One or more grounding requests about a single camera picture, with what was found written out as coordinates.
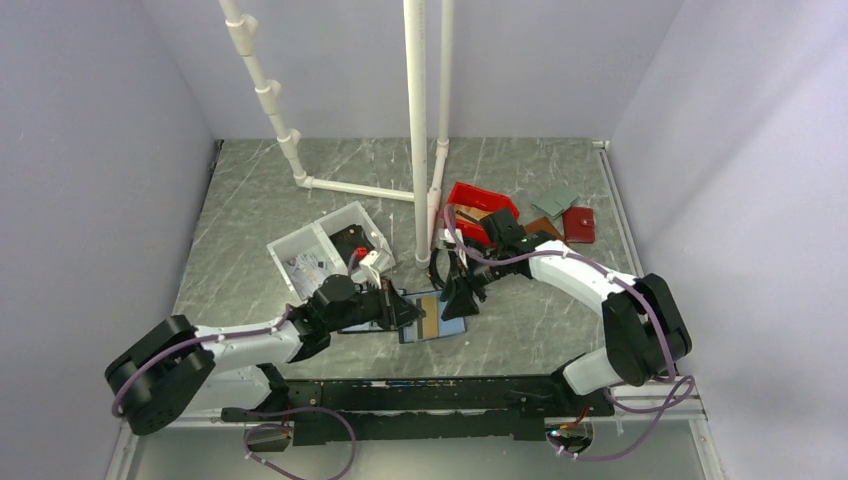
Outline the blue card holder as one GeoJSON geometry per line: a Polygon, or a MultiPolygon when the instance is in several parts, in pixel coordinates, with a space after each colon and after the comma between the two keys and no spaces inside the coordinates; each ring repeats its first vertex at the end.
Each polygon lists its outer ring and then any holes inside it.
{"type": "Polygon", "coordinates": [[[440,300],[438,290],[406,295],[405,298],[425,313],[424,317],[401,328],[398,333],[400,344],[412,344],[463,334],[467,331],[464,317],[449,320],[441,318],[445,302],[440,300]]]}

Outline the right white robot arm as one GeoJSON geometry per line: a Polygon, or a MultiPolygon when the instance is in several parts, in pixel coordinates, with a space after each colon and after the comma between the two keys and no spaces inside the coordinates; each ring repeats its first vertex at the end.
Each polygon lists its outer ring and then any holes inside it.
{"type": "Polygon", "coordinates": [[[507,209],[482,218],[492,244],[480,253],[461,239],[453,206],[444,208],[443,219],[444,245],[452,254],[443,319],[478,314],[486,287],[509,275],[555,287],[601,317],[603,347],[569,361],[563,380],[551,388],[557,411],[574,415],[603,388],[676,377],[676,363],[691,352],[692,340],[662,277],[607,268],[547,232],[527,232],[507,209]]]}

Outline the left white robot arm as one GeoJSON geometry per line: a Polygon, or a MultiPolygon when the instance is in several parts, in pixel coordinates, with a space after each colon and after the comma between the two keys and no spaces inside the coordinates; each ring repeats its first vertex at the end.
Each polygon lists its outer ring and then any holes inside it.
{"type": "Polygon", "coordinates": [[[184,413],[226,406],[218,376],[242,388],[257,375],[259,383],[248,396],[238,396],[231,405],[272,420],[285,411],[288,394],[271,382],[265,368],[310,359],[330,346],[333,333],[348,327],[376,324],[398,330],[424,315],[388,279],[363,286],[338,274],[304,303],[288,305],[281,316],[265,322],[208,327],[173,315],[106,368],[114,395],[111,413],[126,420],[133,433],[149,435],[184,413]]]}

